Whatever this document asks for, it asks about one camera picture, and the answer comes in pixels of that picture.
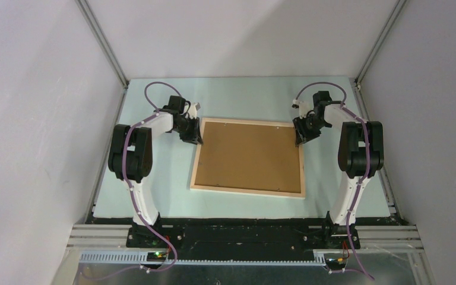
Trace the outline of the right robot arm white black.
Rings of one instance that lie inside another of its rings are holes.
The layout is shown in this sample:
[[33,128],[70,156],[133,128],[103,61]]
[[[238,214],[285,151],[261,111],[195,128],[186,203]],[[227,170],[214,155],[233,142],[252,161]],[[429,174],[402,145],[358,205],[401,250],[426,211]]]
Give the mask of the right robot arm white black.
[[295,144],[300,146],[318,138],[323,128],[340,130],[337,156],[342,172],[340,188],[321,233],[325,246],[337,248],[353,233],[360,197],[384,165],[383,126],[378,121],[361,118],[343,102],[333,101],[327,91],[319,91],[312,98],[312,104],[293,100],[293,108],[299,111],[293,119]]

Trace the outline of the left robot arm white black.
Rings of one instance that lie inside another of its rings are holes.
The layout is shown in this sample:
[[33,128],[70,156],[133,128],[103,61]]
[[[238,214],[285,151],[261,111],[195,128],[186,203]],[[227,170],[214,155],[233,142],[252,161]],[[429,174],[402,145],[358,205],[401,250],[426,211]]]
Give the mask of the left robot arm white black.
[[177,132],[190,144],[203,144],[198,117],[199,103],[181,96],[170,96],[163,108],[133,125],[117,124],[113,128],[108,168],[126,183],[134,208],[134,223],[146,226],[141,240],[149,247],[162,244],[164,231],[154,224],[160,217],[154,204],[147,177],[153,167],[153,140],[165,133]]

